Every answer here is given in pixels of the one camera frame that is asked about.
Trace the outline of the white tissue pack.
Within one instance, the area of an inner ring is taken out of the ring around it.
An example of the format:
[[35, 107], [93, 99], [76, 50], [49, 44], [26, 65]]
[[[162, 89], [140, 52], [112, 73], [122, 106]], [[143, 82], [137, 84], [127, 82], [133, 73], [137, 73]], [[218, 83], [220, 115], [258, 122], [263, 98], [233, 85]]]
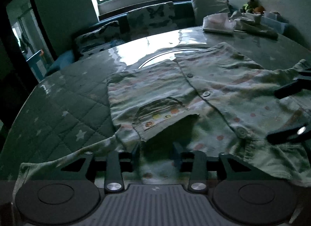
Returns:
[[230, 21], [227, 13], [212, 14], [204, 17], [202, 29], [206, 32], [220, 34], [233, 34], [236, 27], [235, 21]]

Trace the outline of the beige crumpled cloth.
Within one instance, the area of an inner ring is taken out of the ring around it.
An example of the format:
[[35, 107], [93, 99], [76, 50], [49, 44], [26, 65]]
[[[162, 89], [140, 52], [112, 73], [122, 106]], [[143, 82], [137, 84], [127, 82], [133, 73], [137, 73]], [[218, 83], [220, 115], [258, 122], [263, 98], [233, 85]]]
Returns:
[[272, 28], [261, 24], [261, 15], [248, 12], [235, 11], [230, 17], [235, 23], [235, 30], [243, 31], [250, 35], [265, 37], [271, 40], [278, 39], [278, 33]]

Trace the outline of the butterfly print cushion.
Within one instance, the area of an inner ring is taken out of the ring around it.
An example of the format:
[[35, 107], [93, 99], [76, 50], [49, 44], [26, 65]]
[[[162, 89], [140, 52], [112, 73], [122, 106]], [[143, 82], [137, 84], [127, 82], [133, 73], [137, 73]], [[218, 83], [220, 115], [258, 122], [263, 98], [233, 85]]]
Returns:
[[173, 22], [175, 8], [173, 2], [158, 3], [131, 10], [127, 20], [132, 40], [178, 29]]

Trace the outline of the dark blue sofa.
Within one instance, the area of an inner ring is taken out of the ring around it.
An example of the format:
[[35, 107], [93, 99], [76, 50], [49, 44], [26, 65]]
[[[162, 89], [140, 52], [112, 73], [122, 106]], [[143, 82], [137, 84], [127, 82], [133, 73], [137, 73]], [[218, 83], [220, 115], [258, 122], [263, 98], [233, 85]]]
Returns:
[[[151, 6], [156, 5], [158, 3], [166, 3], [166, 2], [173, 2], [174, 8], [175, 8], [175, 17], [173, 19], [173, 22], [177, 24], [178, 29], [184, 29], [188, 27], [195, 26], [195, 16], [193, 12], [193, 8], [191, 5], [191, 1], [189, 0], [159, 0], [159, 1], [151, 1], [146, 3], [138, 3], [133, 6], [124, 7], [118, 10], [115, 10], [113, 12], [108, 13], [108, 17], [104, 17], [102, 21], [99, 21], [98, 23], [95, 23], [94, 25], [91, 25], [89, 27], [82, 28], [75, 33], [71, 34], [70, 38], [70, 45], [69, 50], [61, 54], [58, 59], [54, 62], [54, 64], [48, 69], [46, 76], [49, 76], [68, 65], [83, 59], [85, 57], [88, 57], [92, 54], [95, 54], [97, 52], [104, 51], [106, 49], [110, 49], [112, 47], [116, 47], [118, 45], [121, 45], [123, 43], [127, 43], [129, 41], [132, 41], [131, 35], [130, 35], [130, 28], [127, 20], [127, 13], [131, 10], [142, 8], [145, 6]], [[75, 39], [78, 36], [81, 36], [82, 34], [86, 34], [88, 32], [94, 31], [102, 26], [104, 26], [107, 23], [110, 23], [112, 21], [118, 21], [120, 26], [120, 32], [121, 37], [120, 39], [116, 39], [111, 41], [110, 43], [106, 43], [100, 46], [97, 46], [89, 51], [86, 52], [80, 52], [78, 50], [78, 47], [75, 43]]]

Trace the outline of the green plush toy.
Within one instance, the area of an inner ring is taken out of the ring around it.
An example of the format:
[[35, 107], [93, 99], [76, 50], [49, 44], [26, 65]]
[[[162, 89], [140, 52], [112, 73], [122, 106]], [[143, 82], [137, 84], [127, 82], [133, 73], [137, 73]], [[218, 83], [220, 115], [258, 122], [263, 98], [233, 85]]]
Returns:
[[260, 4], [258, 0], [247, 0], [247, 2], [242, 5], [240, 12], [251, 13], [251, 14], [263, 14], [265, 8]]

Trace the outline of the pastel striped baby garment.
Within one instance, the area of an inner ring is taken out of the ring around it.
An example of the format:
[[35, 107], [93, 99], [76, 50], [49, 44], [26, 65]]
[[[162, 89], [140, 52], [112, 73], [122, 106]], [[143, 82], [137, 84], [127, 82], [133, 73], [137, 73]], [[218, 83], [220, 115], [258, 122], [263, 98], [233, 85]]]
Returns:
[[15, 189], [86, 152], [105, 156], [141, 147], [136, 179], [182, 182], [168, 158], [177, 141], [208, 156], [227, 152], [271, 176], [310, 186], [310, 162], [300, 144], [270, 144], [269, 132], [310, 120], [310, 92], [277, 99], [273, 92], [310, 67], [267, 70], [228, 43], [179, 54], [147, 68], [112, 74], [107, 81], [115, 133], [42, 163], [22, 163]]

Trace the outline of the quilted star table cover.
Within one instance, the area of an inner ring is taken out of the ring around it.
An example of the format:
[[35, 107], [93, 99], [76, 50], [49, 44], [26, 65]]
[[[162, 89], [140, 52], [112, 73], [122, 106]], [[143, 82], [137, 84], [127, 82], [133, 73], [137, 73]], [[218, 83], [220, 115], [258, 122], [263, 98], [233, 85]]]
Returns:
[[115, 133], [107, 81], [112, 74], [147, 68], [179, 54], [196, 54], [228, 43], [267, 70], [310, 62], [310, 52], [279, 37], [277, 41], [236, 33], [178, 30], [142, 38], [78, 61], [47, 77], [30, 94], [1, 152], [1, 179], [17, 180], [22, 163], [42, 163]]

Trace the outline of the white pillow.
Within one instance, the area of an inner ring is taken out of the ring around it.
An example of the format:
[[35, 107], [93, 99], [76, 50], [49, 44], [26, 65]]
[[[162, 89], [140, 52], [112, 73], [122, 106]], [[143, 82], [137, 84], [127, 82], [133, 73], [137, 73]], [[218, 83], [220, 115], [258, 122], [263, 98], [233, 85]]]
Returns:
[[224, 0], [191, 0], [191, 4], [197, 26], [201, 26], [204, 17], [208, 15], [230, 12], [228, 3]]

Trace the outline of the clear plastic storage box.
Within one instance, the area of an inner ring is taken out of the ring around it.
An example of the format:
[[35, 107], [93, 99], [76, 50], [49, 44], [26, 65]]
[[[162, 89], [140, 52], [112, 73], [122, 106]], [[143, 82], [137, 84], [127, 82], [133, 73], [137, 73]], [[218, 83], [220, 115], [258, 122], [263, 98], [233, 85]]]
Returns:
[[280, 14], [267, 11], [265, 11], [261, 16], [260, 23], [264, 26], [272, 28], [279, 34], [283, 34], [290, 27], [289, 22]]

